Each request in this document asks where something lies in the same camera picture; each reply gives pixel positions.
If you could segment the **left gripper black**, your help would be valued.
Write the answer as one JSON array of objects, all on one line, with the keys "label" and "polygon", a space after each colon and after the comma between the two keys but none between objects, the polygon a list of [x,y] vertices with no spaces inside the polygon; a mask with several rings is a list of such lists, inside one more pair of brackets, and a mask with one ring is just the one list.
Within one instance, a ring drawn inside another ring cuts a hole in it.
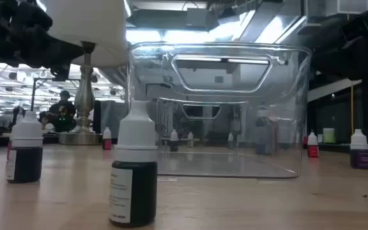
[{"label": "left gripper black", "polygon": [[72,61],[83,55],[81,46],[52,38],[52,19],[37,0],[12,0],[13,15],[8,24],[10,61],[30,66],[50,66],[56,80],[69,78]]}]

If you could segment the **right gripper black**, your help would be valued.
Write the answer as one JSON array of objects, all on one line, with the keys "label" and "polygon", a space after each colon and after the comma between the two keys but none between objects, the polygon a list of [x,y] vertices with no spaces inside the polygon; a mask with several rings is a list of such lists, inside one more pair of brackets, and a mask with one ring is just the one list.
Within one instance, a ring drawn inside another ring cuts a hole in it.
[{"label": "right gripper black", "polygon": [[340,27],[340,64],[346,69],[368,69],[368,11]]}]

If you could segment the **small dark dropper bottle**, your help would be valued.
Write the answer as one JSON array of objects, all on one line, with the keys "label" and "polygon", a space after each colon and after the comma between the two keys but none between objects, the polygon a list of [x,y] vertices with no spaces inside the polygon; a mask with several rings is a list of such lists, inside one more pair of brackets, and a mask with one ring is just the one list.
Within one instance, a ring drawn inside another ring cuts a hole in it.
[{"label": "small dark dropper bottle", "polygon": [[133,101],[120,121],[111,167],[109,222],[118,227],[151,224],[157,208],[155,122],[146,101]]},{"label": "small dark dropper bottle", "polygon": [[173,129],[171,132],[170,140],[169,140],[169,146],[170,146],[171,152],[178,151],[178,143],[179,143],[178,133],[175,129]]},{"label": "small dark dropper bottle", "polygon": [[10,136],[6,161],[6,180],[9,183],[33,183],[41,178],[43,159],[42,124],[34,111],[26,111]]}]

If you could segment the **small purple dropper bottle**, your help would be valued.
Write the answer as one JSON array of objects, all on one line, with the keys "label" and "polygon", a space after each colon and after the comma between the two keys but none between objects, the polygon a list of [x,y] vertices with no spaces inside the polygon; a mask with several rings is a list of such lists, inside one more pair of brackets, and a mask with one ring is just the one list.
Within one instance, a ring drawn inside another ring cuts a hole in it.
[{"label": "small purple dropper bottle", "polygon": [[350,165],[354,169],[368,170],[368,143],[367,137],[361,129],[355,129],[349,145]]}]

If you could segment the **table lamp white shade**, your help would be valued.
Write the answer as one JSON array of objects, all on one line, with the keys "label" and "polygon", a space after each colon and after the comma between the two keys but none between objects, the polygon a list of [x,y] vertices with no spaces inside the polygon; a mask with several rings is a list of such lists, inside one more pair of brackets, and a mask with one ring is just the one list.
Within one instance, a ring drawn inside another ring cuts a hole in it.
[{"label": "table lamp white shade", "polygon": [[76,127],[59,133],[65,145],[97,145],[101,135],[90,129],[89,113],[95,104],[91,78],[100,67],[117,67],[127,61],[125,0],[47,0],[53,19],[49,34],[82,48],[71,63],[79,65],[81,77],[75,96]]}]

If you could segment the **black metal stand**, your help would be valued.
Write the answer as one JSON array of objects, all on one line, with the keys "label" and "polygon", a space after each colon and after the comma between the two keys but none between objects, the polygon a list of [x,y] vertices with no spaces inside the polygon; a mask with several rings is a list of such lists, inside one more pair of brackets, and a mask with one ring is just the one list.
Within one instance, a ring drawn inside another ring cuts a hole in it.
[{"label": "black metal stand", "polygon": [[[31,106],[30,106],[31,111],[34,111],[34,109],[35,109],[36,90],[39,87],[43,86],[47,81],[54,81],[54,78],[37,77],[37,78],[33,79],[32,95],[31,95]],[[42,96],[37,96],[37,98],[38,99],[46,99],[46,100],[54,99],[54,96],[53,96],[54,93],[56,93],[56,92],[53,91],[51,93],[51,96],[42,95]]]}]

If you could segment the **person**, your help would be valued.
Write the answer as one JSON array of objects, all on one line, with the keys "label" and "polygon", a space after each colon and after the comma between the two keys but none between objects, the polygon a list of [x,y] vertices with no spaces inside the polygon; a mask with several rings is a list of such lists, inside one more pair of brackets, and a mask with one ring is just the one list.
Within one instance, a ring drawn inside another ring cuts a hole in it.
[{"label": "person", "polygon": [[60,92],[58,103],[50,106],[47,112],[41,112],[39,122],[45,128],[47,124],[52,124],[56,132],[69,132],[74,129],[76,108],[70,99],[70,93],[66,90]]}]

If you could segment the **grey cloth cover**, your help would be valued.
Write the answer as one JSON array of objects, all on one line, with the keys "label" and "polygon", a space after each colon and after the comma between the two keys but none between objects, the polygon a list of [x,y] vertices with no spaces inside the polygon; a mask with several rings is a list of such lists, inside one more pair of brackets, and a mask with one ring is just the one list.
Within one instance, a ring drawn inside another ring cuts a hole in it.
[{"label": "grey cloth cover", "polygon": [[125,103],[115,101],[100,102],[100,127],[104,132],[109,128],[113,139],[118,138],[120,121],[127,115],[128,107]]}]

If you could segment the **green wipes container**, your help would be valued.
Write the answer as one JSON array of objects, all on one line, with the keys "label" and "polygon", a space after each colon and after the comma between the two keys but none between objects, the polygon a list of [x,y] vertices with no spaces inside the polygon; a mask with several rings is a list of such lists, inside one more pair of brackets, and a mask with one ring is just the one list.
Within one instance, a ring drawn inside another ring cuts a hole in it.
[{"label": "green wipes container", "polygon": [[335,144],[335,128],[323,129],[323,142],[328,144]]}]

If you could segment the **clear plastic bin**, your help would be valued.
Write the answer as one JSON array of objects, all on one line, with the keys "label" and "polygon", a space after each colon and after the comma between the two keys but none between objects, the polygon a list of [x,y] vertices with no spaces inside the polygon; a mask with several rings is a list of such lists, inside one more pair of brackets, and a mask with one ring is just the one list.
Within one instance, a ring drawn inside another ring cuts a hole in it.
[{"label": "clear plastic bin", "polygon": [[[148,104],[159,174],[299,176],[311,56],[305,47],[259,43],[133,45],[128,51],[126,96]],[[269,123],[265,155],[256,154],[258,117]],[[169,146],[173,129],[179,138],[177,152]],[[193,148],[187,146],[189,132]],[[230,132],[233,149],[227,145]]]}]

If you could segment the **tall blue squeeze bottle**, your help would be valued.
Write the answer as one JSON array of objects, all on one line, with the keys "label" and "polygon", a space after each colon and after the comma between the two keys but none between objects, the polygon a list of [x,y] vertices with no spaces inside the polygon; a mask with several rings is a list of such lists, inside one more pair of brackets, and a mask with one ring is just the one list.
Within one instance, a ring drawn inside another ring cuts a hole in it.
[{"label": "tall blue squeeze bottle", "polygon": [[269,145],[269,123],[266,117],[258,117],[255,122],[256,154],[265,155]]}]

